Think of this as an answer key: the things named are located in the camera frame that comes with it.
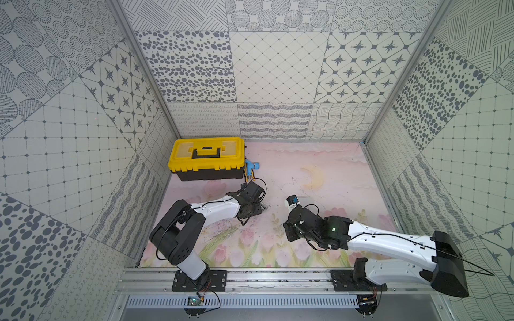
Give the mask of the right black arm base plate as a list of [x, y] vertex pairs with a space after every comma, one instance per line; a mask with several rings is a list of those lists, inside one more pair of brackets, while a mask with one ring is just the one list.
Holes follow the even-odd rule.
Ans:
[[375, 284], [365, 276], [354, 276], [353, 270], [331, 270], [330, 277], [336, 292], [386, 292], [386, 284]]

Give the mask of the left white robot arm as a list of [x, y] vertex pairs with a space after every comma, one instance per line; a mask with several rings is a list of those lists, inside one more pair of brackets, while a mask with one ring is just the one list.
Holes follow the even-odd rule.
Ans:
[[156, 258], [176, 266], [191, 281], [207, 284], [210, 268], [194, 250], [203, 228], [227, 219], [246, 225], [250, 218], [264, 211], [262, 201], [266, 192], [267, 186], [260, 186], [254, 179], [214, 201], [176, 201], [150, 233]]

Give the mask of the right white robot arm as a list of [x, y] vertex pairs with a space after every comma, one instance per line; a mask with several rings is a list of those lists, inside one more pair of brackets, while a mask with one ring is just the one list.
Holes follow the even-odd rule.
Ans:
[[321, 217], [297, 199], [286, 202], [284, 223], [289, 242], [305, 239], [320, 251], [368, 251], [385, 255], [385, 263], [360, 258], [353, 277], [374, 286], [388, 282], [428, 284], [447, 296], [469, 296], [464, 259], [451, 236], [442, 231], [432, 235], [406, 235], [364, 225], [346, 217]]

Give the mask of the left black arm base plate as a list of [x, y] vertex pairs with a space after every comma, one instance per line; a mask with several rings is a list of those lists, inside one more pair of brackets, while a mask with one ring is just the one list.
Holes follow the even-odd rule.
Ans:
[[200, 292], [212, 290], [224, 292], [226, 289], [228, 271], [207, 269], [198, 279], [193, 280], [186, 273], [179, 270], [175, 273], [173, 292]]

